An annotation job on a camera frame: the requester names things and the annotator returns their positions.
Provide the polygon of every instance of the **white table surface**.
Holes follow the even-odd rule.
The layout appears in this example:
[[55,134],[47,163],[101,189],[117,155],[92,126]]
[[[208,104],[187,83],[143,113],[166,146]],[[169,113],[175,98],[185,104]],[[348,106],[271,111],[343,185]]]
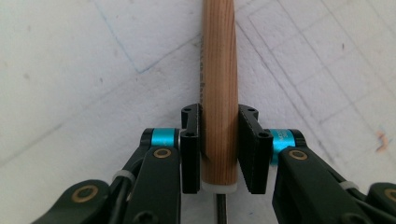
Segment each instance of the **white table surface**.
[[[34,221],[79,181],[110,183],[146,128],[180,127],[198,101],[201,10],[0,2],[1,223]],[[235,0],[235,11],[240,104],[265,128],[301,130],[362,192],[396,183],[396,1]],[[230,223],[276,223],[275,177],[252,196],[240,175]],[[212,196],[183,195],[181,220],[212,222]]]

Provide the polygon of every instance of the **wooden dowel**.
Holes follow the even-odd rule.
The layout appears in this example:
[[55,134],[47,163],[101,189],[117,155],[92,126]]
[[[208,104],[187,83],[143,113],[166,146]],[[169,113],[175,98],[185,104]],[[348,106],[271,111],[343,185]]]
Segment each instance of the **wooden dowel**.
[[236,189],[237,180],[238,86],[233,0],[204,0],[202,41],[203,187],[215,193],[229,193]]

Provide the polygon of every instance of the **hole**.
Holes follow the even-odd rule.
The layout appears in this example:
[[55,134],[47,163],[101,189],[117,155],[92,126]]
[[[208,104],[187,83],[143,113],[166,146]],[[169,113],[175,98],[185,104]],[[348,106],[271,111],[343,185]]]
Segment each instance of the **hole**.
[[86,198],[89,197],[93,193],[93,189],[82,189],[77,196],[79,198]]
[[268,137],[269,134],[268,134],[268,133],[259,133],[259,136],[260,136],[260,137]]
[[144,223],[158,224],[159,219],[151,211],[143,211],[138,213],[132,220],[132,224],[144,224]]
[[158,153],[157,153],[157,155],[159,155],[159,156],[164,156],[166,154],[168,154],[168,152],[166,150],[158,150]]
[[187,137],[194,137],[194,136],[195,136],[195,133],[186,133],[186,136],[187,136]]
[[368,224],[369,222],[358,214],[345,213],[341,216],[343,224]]

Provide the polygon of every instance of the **cyan spacer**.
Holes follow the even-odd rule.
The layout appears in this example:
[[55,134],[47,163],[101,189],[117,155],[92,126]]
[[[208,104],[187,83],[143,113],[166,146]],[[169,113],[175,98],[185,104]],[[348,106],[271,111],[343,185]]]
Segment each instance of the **cyan spacer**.
[[152,132],[152,147],[173,147],[175,145],[175,131],[172,128],[156,128]]
[[293,133],[289,129],[270,129],[273,140],[273,158],[271,165],[277,165],[278,154],[287,147],[296,147],[296,142]]

